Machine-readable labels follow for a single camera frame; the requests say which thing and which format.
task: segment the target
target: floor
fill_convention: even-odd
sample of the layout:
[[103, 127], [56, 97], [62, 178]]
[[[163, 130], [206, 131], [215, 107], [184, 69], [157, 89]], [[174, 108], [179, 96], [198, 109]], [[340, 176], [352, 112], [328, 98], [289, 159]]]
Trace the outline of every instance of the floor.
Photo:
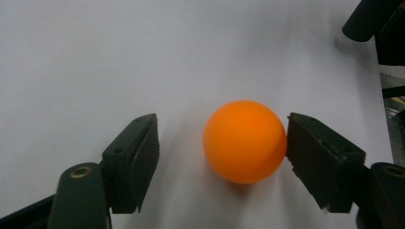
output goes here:
[[[380, 75], [383, 89], [405, 86], [405, 77], [403, 77], [405, 75], [400, 77], [387, 73], [381, 73]], [[400, 113], [405, 111], [405, 96], [384, 99], [384, 106], [394, 164], [405, 167], [405, 118], [401, 118]]]

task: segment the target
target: table surface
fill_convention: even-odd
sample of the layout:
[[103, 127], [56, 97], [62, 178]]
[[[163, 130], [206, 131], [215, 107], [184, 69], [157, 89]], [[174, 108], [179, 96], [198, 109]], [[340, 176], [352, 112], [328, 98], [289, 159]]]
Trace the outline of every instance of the table surface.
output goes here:
[[341, 28], [353, 0], [0, 2], [0, 217], [156, 113], [160, 163], [140, 214], [114, 228], [355, 228], [320, 210], [285, 159], [254, 185], [213, 173], [203, 127], [224, 103], [313, 116], [392, 162], [373, 41]]

